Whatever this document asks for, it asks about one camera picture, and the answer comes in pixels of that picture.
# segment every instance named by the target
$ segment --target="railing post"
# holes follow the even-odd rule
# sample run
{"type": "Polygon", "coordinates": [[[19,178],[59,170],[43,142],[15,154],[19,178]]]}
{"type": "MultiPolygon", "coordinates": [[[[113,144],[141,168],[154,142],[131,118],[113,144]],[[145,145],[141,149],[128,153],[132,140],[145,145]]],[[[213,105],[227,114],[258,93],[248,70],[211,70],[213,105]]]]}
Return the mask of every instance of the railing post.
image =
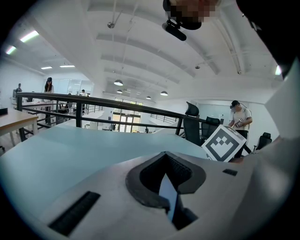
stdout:
{"type": "Polygon", "coordinates": [[[182,125],[182,118],[180,118],[178,121],[177,129],[176,129],[176,133],[175,133],[176,135],[179,135],[181,125],[182,125]]]}
{"type": "MultiPolygon", "coordinates": [[[[17,94],[17,110],[22,112],[22,97],[19,97],[17,94]]],[[[22,142],[26,140],[24,128],[19,129],[20,139],[22,142]]]]}
{"type": "Polygon", "coordinates": [[[83,105],[82,103],[77,103],[76,106],[76,127],[82,128],[82,116],[83,116],[83,105]]]}

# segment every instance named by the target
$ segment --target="black cap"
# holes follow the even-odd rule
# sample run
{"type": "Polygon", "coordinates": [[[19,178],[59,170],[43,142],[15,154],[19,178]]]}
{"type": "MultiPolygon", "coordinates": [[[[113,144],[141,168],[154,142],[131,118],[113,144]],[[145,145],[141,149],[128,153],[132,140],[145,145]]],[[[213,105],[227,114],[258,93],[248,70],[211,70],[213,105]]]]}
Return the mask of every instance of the black cap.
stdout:
{"type": "Polygon", "coordinates": [[[232,103],[231,103],[231,106],[230,106],[230,109],[234,108],[236,105],[240,104],[237,100],[234,100],[232,103]]]}

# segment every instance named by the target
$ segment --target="white ceiling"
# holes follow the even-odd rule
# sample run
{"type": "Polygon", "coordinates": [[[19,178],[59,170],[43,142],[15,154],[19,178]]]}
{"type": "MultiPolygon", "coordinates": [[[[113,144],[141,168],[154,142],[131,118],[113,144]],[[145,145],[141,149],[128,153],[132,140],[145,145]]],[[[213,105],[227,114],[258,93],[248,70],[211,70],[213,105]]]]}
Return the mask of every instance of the white ceiling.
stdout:
{"type": "Polygon", "coordinates": [[[162,2],[43,1],[15,27],[9,41],[20,49],[9,57],[39,71],[44,65],[74,64],[111,93],[120,88],[113,82],[121,79],[122,90],[142,93],[137,98],[243,98],[243,94],[232,96],[238,89],[259,92],[260,96],[246,97],[255,98],[252,101],[269,98],[278,85],[274,81],[280,80],[275,77],[276,63],[235,1],[223,0],[217,17],[202,23],[199,30],[183,30],[185,42],[162,29],[167,20],[162,2]],[[115,28],[108,28],[119,12],[115,28]],[[31,29],[40,36],[28,44],[20,42],[31,29]],[[163,90],[169,96],[160,96],[163,90]]]}

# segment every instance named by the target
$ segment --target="light blue surface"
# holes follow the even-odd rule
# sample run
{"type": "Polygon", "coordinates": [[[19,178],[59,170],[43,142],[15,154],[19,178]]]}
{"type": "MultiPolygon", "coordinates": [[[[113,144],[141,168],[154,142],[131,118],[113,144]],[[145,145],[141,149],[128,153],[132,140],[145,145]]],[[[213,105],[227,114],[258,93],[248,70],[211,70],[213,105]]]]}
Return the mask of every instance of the light blue surface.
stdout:
{"type": "Polygon", "coordinates": [[[57,197],[99,169],[162,151],[206,158],[201,147],[176,135],[57,126],[0,157],[0,180],[14,204],[39,217],[57,197]]]}

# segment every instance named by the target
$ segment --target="fluorescent light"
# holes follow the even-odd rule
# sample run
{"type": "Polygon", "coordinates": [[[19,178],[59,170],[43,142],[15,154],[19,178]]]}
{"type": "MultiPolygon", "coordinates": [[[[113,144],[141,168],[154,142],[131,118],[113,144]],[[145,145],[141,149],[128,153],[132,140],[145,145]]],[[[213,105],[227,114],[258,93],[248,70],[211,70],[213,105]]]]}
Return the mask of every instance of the fluorescent light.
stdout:
{"type": "Polygon", "coordinates": [[[160,93],[160,95],[168,96],[168,93],[167,93],[166,91],[162,91],[162,92],[160,93]]]}
{"type": "Polygon", "coordinates": [[[61,65],[61,68],[75,68],[74,65],[61,65]]]}
{"type": "Polygon", "coordinates": [[[275,75],[280,75],[280,74],[281,74],[281,68],[280,66],[277,66],[275,75]]]}
{"type": "Polygon", "coordinates": [[[123,86],[123,82],[121,80],[116,80],[114,82],[114,84],[118,85],[118,86],[123,86]]]}
{"type": "Polygon", "coordinates": [[[20,40],[22,41],[22,42],[27,42],[29,39],[31,39],[31,38],[33,38],[33,37],[35,37],[35,36],[37,36],[38,35],[38,32],[37,31],[32,31],[31,33],[29,33],[29,34],[27,34],[26,36],[24,36],[24,37],[22,37],[20,40]]]}
{"type": "Polygon", "coordinates": [[[7,50],[7,54],[11,54],[16,48],[14,46],[11,46],[8,50],[7,50]]]}
{"type": "Polygon", "coordinates": [[[41,67],[42,70],[44,69],[51,69],[52,67],[41,67]]]}

